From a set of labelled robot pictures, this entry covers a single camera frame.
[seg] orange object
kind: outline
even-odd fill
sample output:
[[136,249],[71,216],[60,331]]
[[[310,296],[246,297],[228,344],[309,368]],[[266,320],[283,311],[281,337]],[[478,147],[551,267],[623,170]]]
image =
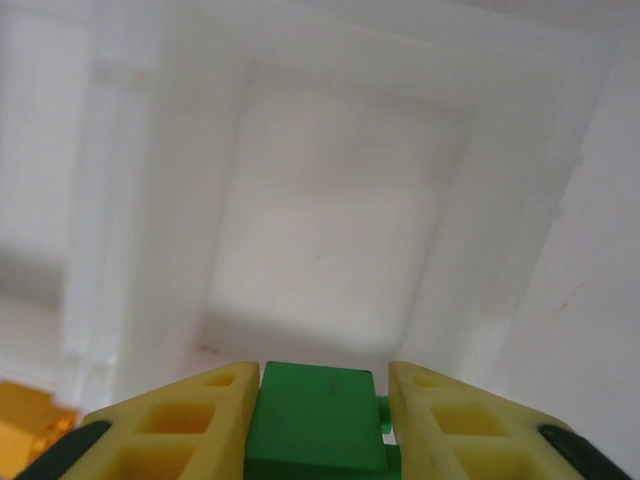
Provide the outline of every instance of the orange object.
[[0,383],[0,477],[13,478],[71,430],[77,414],[56,407],[52,395]]

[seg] square hole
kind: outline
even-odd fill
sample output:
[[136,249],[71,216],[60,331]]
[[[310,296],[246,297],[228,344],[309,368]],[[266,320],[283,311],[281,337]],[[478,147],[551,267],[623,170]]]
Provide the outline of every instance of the square hole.
[[215,413],[210,404],[171,402],[155,407],[142,433],[204,433]]
[[205,385],[209,387],[228,387],[234,380],[235,375],[233,373],[225,373],[223,375],[213,377],[211,380],[208,380]]
[[183,445],[125,447],[101,480],[177,480],[193,450]]
[[462,447],[456,455],[470,480],[549,480],[530,455],[513,450]]
[[500,419],[479,403],[434,405],[431,413],[446,434],[492,437],[507,434]]

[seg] dark green rubber tip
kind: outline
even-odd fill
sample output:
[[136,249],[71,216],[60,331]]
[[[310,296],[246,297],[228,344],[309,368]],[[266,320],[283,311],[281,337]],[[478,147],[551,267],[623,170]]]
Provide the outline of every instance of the dark green rubber tip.
[[580,435],[556,425],[540,425],[538,431],[587,480],[632,480]]
[[110,427],[98,421],[67,433],[14,480],[58,480]]

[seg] white wall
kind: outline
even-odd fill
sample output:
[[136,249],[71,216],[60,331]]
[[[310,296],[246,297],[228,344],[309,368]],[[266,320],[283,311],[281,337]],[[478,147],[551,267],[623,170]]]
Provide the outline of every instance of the white wall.
[[65,262],[90,47],[84,25],[0,4],[0,289],[48,304]]
[[57,390],[87,410],[194,346],[249,66],[188,3],[105,0],[96,33]]
[[610,77],[494,378],[640,476],[640,32]]
[[58,362],[58,314],[0,293],[0,381],[53,389]]

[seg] green plastic block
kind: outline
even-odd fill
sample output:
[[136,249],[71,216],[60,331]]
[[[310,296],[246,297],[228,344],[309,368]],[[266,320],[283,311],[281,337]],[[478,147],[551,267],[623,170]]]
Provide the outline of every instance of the green plastic block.
[[371,372],[269,362],[245,449],[245,479],[399,478],[382,441]]
[[380,415],[380,426],[382,433],[388,435],[393,430],[393,422],[391,421],[391,405],[389,405],[389,397],[378,396],[378,414]]

